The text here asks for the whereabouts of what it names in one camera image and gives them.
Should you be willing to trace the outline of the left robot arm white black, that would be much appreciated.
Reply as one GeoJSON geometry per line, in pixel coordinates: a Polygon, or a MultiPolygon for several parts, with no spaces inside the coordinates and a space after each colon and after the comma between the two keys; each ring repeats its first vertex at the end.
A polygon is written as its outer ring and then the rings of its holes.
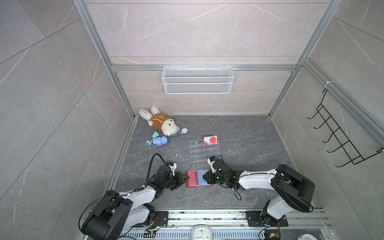
{"type": "Polygon", "coordinates": [[[156,209],[151,202],[165,189],[171,191],[184,185],[189,176],[176,171],[177,164],[161,165],[156,174],[147,173],[145,184],[130,192],[107,191],[97,199],[97,205],[78,227],[82,234],[94,240],[117,240],[127,228],[154,224],[156,209]]]}

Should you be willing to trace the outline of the red leather card holder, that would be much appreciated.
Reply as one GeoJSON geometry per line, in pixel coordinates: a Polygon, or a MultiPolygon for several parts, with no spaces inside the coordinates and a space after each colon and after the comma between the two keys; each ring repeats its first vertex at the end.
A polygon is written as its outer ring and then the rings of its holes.
{"type": "Polygon", "coordinates": [[[187,188],[199,188],[212,186],[206,180],[203,179],[203,175],[208,173],[209,170],[187,170],[186,175],[189,177],[186,182],[187,188]]]}

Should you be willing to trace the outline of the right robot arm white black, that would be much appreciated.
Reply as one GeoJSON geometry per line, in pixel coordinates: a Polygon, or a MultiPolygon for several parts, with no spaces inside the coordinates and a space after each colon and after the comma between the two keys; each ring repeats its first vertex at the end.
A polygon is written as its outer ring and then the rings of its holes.
{"type": "Polygon", "coordinates": [[[268,200],[259,219],[267,226],[273,226],[292,211],[310,213],[314,207],[312,199],[315,184],[287,165],[280,164],[276,169],[263,172],[235,171],[222,157],[212,156],[208,159],[211,167],[203,175],[210,185],[219,184],[238,194],[238,189],[274,190],[278,196],[268,200]]]}

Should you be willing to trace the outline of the clear acrylic tiered card stand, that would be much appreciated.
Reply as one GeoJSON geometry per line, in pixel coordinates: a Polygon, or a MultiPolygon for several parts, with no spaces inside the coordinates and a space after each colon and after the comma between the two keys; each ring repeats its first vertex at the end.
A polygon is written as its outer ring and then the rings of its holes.
{"type": "Polygon", "coordinates": [[[212,156],[221,154],[220,142],[216,145],[204,145],[204,139],[189,141],[190,160],[192,163],[204,162],[212,156]]]}

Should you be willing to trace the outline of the white card red circle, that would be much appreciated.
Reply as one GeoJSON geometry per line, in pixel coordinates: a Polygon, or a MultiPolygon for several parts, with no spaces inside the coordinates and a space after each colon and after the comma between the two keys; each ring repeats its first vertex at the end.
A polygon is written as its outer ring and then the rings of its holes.
{"type": "Polygon", "coordinates": [[[217,143],[218,143],[218,137],[217,136],[204,137],[204,145],[205,146],[216,145],[217,143]]]}

